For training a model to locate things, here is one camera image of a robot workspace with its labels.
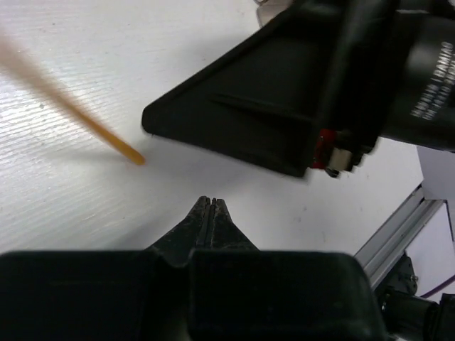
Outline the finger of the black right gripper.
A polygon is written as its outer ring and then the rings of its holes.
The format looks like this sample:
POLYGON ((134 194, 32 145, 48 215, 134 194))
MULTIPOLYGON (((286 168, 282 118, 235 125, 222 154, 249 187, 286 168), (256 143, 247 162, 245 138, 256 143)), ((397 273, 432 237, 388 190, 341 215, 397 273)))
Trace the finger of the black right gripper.
POLYGON ((302 177, 341 27, 339 1, 295 1, 147 105, 146 133, 302 177))

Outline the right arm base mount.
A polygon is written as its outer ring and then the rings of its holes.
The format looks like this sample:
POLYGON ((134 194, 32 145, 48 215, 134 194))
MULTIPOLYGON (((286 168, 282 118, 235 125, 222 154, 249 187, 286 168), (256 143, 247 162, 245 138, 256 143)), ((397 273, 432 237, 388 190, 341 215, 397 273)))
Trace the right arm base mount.
POLYGON ((437 303, 416 295, 411 258, 403 255, 375 289, 388 340, 454 339, 454 295, 437 303))

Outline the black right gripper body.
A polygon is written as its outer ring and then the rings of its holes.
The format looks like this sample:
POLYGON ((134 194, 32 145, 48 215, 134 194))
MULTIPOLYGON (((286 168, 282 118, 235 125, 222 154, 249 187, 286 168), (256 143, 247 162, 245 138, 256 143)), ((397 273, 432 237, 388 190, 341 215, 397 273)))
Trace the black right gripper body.
POLYGON ((454 2, 389 1, 372 48, 350 64, 311 167, 337 177, 381 138, 454 151, 454 2))

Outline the orange chopstick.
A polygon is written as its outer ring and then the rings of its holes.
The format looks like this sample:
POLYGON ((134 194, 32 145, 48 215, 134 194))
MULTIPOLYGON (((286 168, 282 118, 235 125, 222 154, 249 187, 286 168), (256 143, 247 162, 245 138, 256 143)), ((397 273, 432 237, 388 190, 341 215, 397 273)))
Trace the orange chopstick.
POLYGON ((78 122, 132 163, 138 166, 146 163, 145 157, 140 152, 119 138, 104 124, 94 119, 83 105, 52 82, 29 58, 24 57, 18 47, 14 45, 13 41, 4 32, 1 32, 1 67, 12 78, 52 101, 72 120, 78 122))

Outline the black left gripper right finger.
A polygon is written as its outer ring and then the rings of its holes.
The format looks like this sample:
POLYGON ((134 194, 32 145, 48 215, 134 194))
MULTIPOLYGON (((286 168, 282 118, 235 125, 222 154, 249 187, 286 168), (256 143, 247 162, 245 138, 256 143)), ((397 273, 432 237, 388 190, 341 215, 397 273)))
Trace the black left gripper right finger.
POLYGON ((318 251, 222 248, 232 226, 223 200, 204 214, 188 262, 193 340, 385 340, 385 324, 357 259, 318 251))

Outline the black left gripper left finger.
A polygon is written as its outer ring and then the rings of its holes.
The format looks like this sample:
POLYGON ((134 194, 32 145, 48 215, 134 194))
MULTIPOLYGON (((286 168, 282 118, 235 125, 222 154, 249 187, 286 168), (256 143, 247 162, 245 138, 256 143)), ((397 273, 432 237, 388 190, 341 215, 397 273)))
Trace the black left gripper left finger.
POLYGON ((144 340, 188 295, 188 259, 210 201, 150 247, 1 256, 2 340, 144 340))

